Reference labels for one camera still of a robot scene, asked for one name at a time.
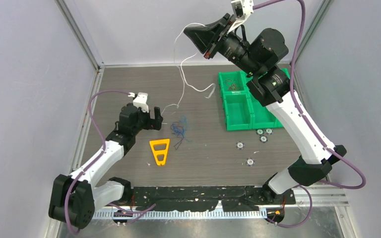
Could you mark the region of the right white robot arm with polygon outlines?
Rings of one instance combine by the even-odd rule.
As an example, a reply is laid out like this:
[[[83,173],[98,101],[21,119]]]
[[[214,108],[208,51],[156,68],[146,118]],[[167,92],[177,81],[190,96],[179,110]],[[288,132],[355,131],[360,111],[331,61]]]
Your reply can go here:
[[[302,104],[290,90],[290,77],[277,65],[289,52],[283,35],[276,29],[266,28],[249,43],[244,36],[231,31],[233,22],[234,17],[225,14],[205,26],[188,26],[184,34],[206,59],[219,53],[246,73],[251,95],[280,121],[296,143],[301,153],[299,158],[271,176],[262,187],[264,199],[273,204],[287,190],[297,185],[309,186],[325,178],[332,165],[346,154],[346,149],[336,145],[336,155],[326,151],[298,112]]]

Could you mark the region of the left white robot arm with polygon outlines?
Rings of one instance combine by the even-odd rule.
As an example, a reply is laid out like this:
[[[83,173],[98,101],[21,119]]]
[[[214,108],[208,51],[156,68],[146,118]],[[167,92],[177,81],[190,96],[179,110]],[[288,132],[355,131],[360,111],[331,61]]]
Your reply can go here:
[[[127,205],[132,199],[128,180],[112,177],[105,184],[97,183],[103,175],[122,159],[136,142],[142,130],[160,130],[163,117],[154,107],[154,118],[142,107],[128,103],[122,107],[114,129],[103,140],[101,149],[79,169],[69,175],[58,175],[52,188],[48,215],[54,220],[83,229],[95,211],[119,203]]]

